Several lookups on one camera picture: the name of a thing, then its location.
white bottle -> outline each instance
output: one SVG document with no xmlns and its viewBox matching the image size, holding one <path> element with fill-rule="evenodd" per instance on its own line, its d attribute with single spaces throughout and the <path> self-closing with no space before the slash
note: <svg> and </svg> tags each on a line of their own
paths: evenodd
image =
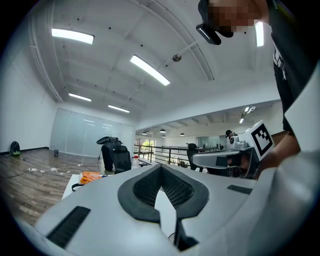
<svg viewBox="0 0 320 256">
<path fill-rule="evenodd" d="M 138 160 L 138 156 L 135 155 L 132 161 L 132 168 L 139 168 L 139 160 Z"/>
</svg>

black shirt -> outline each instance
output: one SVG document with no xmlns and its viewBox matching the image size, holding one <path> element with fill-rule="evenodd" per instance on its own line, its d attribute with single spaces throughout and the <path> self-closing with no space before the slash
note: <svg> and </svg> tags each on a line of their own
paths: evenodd
<svg viewBox="0 0 320 256">
<path fill-rule="evenodd" d="M 285 113 L 305 88 L 319 59 L 317 6 L 310 0 L 267 0 L 267 5 L 271 36 L 284 62 L 286 80 L 276 65 L 274 75 Z M 283 129 L 292 130 L 285 118 Z"/>
</svg>

white ceiling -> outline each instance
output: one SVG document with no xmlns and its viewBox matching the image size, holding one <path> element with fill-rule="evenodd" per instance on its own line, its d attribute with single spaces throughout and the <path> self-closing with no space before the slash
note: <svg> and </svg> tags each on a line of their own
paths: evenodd
<svg viewBox="0 0 320 256">
<path fill-rule="evenodd" d="M 209 45 L 196 31 L 202 22 L 197 0 L 55 0 L 46 6 L 45 2 L 41 3 L 43 11 L 33 18 L 31 42 L 60 101 L 69 101 L 68 93 L 74 93 L 91 98 L 101 109 L 110 104 L 143 114 L 179 97 L 181 90 L 197 89 L 190 85 L 272 66 L 268 32 L 259 50 L 253 27 L 232 38 L 221 37 L 219 46 Z M 51 28 L 91 34 L 94 42 L 53 38 Z M 171 59 L 176 53 L 182 55 L 180 62 Z M 130 63 L 133 55 L 171 83 L 163 86 L 146 75 Z M 199 122 L 206 122 L 206 117 L 199 117 Z"/>
<path fill-rule="evenodd" d="M 271 107 L 275 102 L 276 101 L 268 101 L 268 102 L 255 104 L 254 105 L 255 110 L 246 115 L 245 123 L 253 125 L 254 122 L 259 117 L 263 116 L 266 112 L 269 112 L 271 110 Z M 187 130 L 187 129 L 189 130 L 190 128 L 197 129 L 197 127 L 203 126 L 203 125 L 224 123 L 227 126 L 228 125 L 233 126 L 234 124 L 239 124 L 241 113 L 246 107 L 247 106 L 235 107 L 235 108 L 226 109 L 219 112 L 213 112 L 205 115 L 194 116 L 192 118 L 186 118 L 186 119 L 177 120 L 174 122 L 164 123 L 161 125 L 146 128 L 144 130 L 137 130 L 135 134 L 137 136 L 143 136 L 141 134 L 142 132 L 150 132 L 145 137 L 160 138 L 163 135 L 163 133 L 159 133 L 160 129 L 165 129 L 166 132 L 169 133 L 170 135 L 172 133 L 176 134 L 176 130 L 179 130 L 178 133 L 180 132 L 183 133 L 185 132 L 184 130 Z"/>
</svg>

metal railing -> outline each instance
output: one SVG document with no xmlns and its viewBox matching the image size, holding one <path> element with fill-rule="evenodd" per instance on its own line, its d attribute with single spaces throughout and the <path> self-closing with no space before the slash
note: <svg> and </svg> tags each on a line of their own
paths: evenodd
<svg viewBox="0 0 320 256">
<path fill-rule="evenodd" d="M 134 155 L 146 159 L 150 163 L 177 165 L 184 168 L 190 166 L 187 155 L 188 147 L 184 146 L 144 146 L 134 145 Z M 199 152 L 210 152 L 217 150 L 216 147 L 197 148 Z"/>
</svg>

round ceiling fixture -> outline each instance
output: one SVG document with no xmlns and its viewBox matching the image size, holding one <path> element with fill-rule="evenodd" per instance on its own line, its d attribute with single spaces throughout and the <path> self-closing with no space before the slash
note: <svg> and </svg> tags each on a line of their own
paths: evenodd
<svg viewBox="0 0 320 256">
<path fill-rule="evenodd" d="M 173 57 L 172 57 L 172 60 L 173 60 L 174 62 L 179 62 L 179 61 L 181 61 L 181 59 L 182 59 L 182 56 L 181 56 L 179 53 L 173 55 Z"/>
</svg>

